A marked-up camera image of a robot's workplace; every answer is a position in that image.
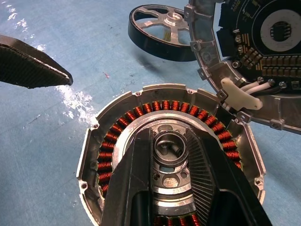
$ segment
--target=bolt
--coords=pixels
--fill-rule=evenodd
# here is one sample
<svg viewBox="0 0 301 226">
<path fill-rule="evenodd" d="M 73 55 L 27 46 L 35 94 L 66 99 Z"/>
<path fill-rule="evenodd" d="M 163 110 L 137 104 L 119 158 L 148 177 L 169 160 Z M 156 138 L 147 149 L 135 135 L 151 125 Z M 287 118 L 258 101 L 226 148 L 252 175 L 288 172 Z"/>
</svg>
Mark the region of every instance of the bolt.
<svg viewBox="0 0 301 226">
<path fill-rule="evenodd" d="M 275 80 L 269 79 L 269 80 L 268 80 L 268 83 L 269 83 L 270 86 L 273 86 L 273 85 L 275 84 Z"/>
<path fill-rule="evenodd" d="M 237 48 L 237 50 L 238 50 L 239 53 L 243 53 L 244 52 L 242 45 L 239 45 L 238 48 Z"/>
<path fill-rule="evenodd" d="M 258 77 L 258 78 L 257 78 L 257 81 L 258 81 L 258 82 L 263 82 L 263 81 L 264 81 L 264 78 L 263 78 L 263 77 Z"/>
<path fill-rule="evenodd" d="M 235 42 L 241 43 L 241 37 L 240 37 L 240 35 L 237 35 L 237 36 L 235 37 Z"/>
<path fill-rule="evenodd" d="M 239 68 L 240 66 L 241 66 L 241 63 L 238 60 L 233 61 L 233 63 L 232 63 L 233 68 Z"/>
<path fill-rule="evenodd" d="M 285 88 L 287 87 L 287 84 L 286 84 L 286 82 L 281 81 L 281 82 L 279 83 L 279 86 L 280 86 L 281 89 L 285 89 Z"/>
</svg>

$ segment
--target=cable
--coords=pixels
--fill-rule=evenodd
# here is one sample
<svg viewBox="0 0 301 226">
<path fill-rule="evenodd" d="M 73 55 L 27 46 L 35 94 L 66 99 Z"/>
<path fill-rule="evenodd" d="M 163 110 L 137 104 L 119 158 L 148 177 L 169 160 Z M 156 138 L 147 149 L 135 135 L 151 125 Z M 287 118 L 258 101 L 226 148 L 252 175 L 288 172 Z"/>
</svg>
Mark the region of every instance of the cable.
<svg viewBox="0 0 301 226">
<path fill-rule="evenodd" d="M 242 91 L 247 91 L 248 89 L 251 89 L 253 87 L 259 86 L 259 83 L 257 81 L 250 83 L 248 85 L 243 86 L 242 88 L 240 88 Z"/>
<path fill-rule="evenodd" d="M 259 97 L 259 96 L 264 96 L 264 95 L 277 94 L 279 92 L 281 92 L 281 88 L 279 86 L 276 86 L 276 87 L 273 87 L 273 88 L 270 88 L 270 89 L 265 89 L 265 90 L 262 90 L 262 91 L 252 93 L 251 95 L 253 97 Z"/>
<path fill-rule="evenodd" d="M 255 93 L 255 92 L 258 92 L 258 91 L 262 91 L 262 90 L 268 89 L 270 87 L 271 87 L 271 85 L 268 82 L 266 82 L 266 83 L 264 83 L 262 85 L 255 86 L 255 87 L 247 90 L 246 93 L 247 94 L 251 94 L 251 93 Z"/>
</svg>

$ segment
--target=circuit board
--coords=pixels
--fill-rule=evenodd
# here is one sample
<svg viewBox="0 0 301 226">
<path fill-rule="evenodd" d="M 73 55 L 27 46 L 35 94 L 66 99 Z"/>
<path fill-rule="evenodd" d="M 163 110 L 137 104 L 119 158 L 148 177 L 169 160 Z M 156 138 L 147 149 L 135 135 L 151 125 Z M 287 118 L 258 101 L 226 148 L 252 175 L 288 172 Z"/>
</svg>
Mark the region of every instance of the circuit board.
<svg viewBox="0 0 301 226">
<path fill-rule="evenodd" d="M 301 92 L 301 0 L 228 0 L 217 32 L 222 55 L 248 81 L 263 77 Z"/>
</svg>

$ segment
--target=blue mat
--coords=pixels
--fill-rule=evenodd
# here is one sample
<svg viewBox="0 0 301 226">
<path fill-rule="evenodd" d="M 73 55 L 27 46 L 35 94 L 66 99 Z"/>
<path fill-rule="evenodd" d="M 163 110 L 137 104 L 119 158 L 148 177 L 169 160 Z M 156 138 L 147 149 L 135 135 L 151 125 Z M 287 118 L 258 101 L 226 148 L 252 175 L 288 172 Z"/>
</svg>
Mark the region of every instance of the blue mat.
<svg viewBox="0 0 301 226">
<path fill-rule="evenodd" d="M 0 83 L 0 225 L 92 225 L 75 172 L 93 115 L 122 93 L 154 83 L 213 92 L 196 62 L 150 56 L 128 38 L 128 14 L 142 4 L 188 1 L 2 0 L 0 33 L 46 52 L 72 87 L 28 90 Z M 301 137 L 251 123 L 267 175 L 264 209 L 273 225 L 301 225 Z"/>
</svg>

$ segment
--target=copper coil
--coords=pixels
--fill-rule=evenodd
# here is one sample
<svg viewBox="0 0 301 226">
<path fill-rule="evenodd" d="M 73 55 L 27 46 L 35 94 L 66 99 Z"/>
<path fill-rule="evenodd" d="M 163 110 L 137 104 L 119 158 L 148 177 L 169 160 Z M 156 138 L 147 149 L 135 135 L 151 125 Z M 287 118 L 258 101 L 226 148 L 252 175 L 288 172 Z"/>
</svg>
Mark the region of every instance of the copper coil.
<svg viewBox="0 0 301 226">
<path fill-rule="evenodd" d="M 114 132 L 114 133 L 120 135 L 123 129 L 122 129 L 119 125 L 114 124 L 114 125 L 112 125 L 112 127 L 110 128 L 110 130 L 111 130 L 112 132 Z"/>
<path fill-rule="evenodd" d="M 104 139 L 116 143 L 118 135 L 111 132 L 107 132 L 107 134 L 104 136 Z"/>
<path fill-rule="evenodd" d="M 144 115 L 143 110 L 139 106 L 134 108 L 134 112 L 138 117 Z"/>
<path fill-rule="evenodd" d="M 219 123 L 215 124 L 214 126 L 212 126 L 211 129 L 214 131 L 214 133 L 220 133 L 225 129 L 225 126 L 222 122 L 219 122 Z"/>
<path fill-rule="evenodd" d="M 214 116 L 214 115 L 210 115 L 207 119 L 206 119 L 206 121 L 205 121 L 205 124 L 207 125 L 207 126 L 212 126 L 215 122 L 217 121 L 217 118 Z"/>
<path fill-rule="evenodd" d="M 172 219 L 167 219 L 167 226 L 173 226 L 173 220 Z"/>
<path fill-rule="evenodd" d="M 209 113 L 208 111 L 205 111 L 204 109 L 201 110 L 199 113 L 198 113 L 198 116 L 197 118 L 201 119 L 202 121 L 204 121 L 207 117 L 208 117 Z"/>
<path fill-rule="evenodd" d="M 128 111 L 126 113 L 126 117 L 130 120 L 130 121 L 134 121 L 137 117 L 136 115 L 134 115 L 134 113 L 132 113 L 131 111 Z"/>
<path fill-rule="evenodd" d="M 124 117 L 120 117 L 117 120 L 117 123 L 122 126 L 123 128 L 127 127 L 130 123 L 128 122 L 128 120 L 126 120 Z"/>
<path fill-rule="evenodd" d="M 154 218 L 154 226 L 162 226 L 161 217 Z"/>
<path fill-rule="evenodd" d="M 184 218 L 180 218 L 180 225 L 181 226 L 187 226 L 186 220 Z"/>
<path fill-rule="evenodd" d="M 225 153 L 226 153 L 226 156 L 228 156 L 230 159 L 239 159 L 240 158 L 239 152 L 237 152 L 237 151 L 227 151 Z"/>
<path fill-rule="evenodd" d="M 197 215 L 196 214 L 192 214 L 191 217 L 192 217 L 192 224 L 193 224 L 193 226 L 200 226 L 200 224 L 198 222 Z"/>
<path fill-rule="evenodd" d="M 181 112 L 188 113 L 188 111 L 189 111 L 189 104 L 183 102 L 183 103 L 181 104 L 180 111 L 181 111 Z"/>
<path fill-rule="evenodd" d="M 100 146 L 100 149 L 112 150 L 113 151 L 114 150 L 114 146 L 115 146 L 114 143 L 103 141 L 102 145 Z"/>
<path fill-rule="evenodd" d="M 233 140 L 222 142 L 224 150 L 235 149 L 237 146 Z"/>
<path fill-rule="evenodd" d="M 144 112 L 146 112 L 146 113 L 152 112 L 152 108 L 151 108 L 151 105 L 149 103 L 143 104 L 142 108 L 143 108 Z"/>
<path fill-rule="evenodd" d="M 152 110 L 155 111 L 160 111 L 161 110 L 161 105 L 159 101 L 154 101 L 152 102 Z"/>
<path fill-rule="evenodd" d="M 98 159 L 111 159 L 113 152 L 100 152 L 98 154 Z"/>
<path fill-rule="evenodd" d="M 112 172 L 100 173 L 98 174 L 98 181 L 100 183 L 106 182 L 110 180 L 111 176 L 112 176 Z"/>
<path fill-rule="evenodd" d="M 163 100 L 162 101 L 162 109 L 163 110 L 170 110 L 170 103 L 168 100 Z"/>
<path fill-rule="evenodd" d="M 189 114 L 196 116 L 198 114 L 198 107 L 193 105 L 189 111 Z"/>
<path fill-rule="evenodd" d="M 103 192 L 103 194 L 105 194 L 108 191 L 108 189 L 109 189 L 109 185 L 103 185 L 102 186 L 102 192 Z"/>
<path fill-rule="evenodd" d="M 180 108 L 180 102 L 173 100 L 173 102 L 171 103 L 171 110 L 178 111 L 179 108 Z"/>
<path fill-rule="evenodd" d="M 111 162 L 104 161 L 104 162 L 98 163 L 98 165 L 97 165 L 97 170 L 98 171 L 110 170 L 110 169 L 112 169 Z"/>
<path fill-rule="evenodd" d="M 238 168 L 240 168 L 241 169 L 241 163 L 240 162 L 238 162 L 238 161 L 235 161 L 234 162 L 234 164 L 238 167 Z"/>
<path fill-rule="evenodd" d="M 227 131 L 224 131 L 224 132 L 220 133 L 219 135 L 217 135 L 217 137 L 219 140 L 228 140 L 232 137 L 232 135 L 227 130 Z"/>
</svg>

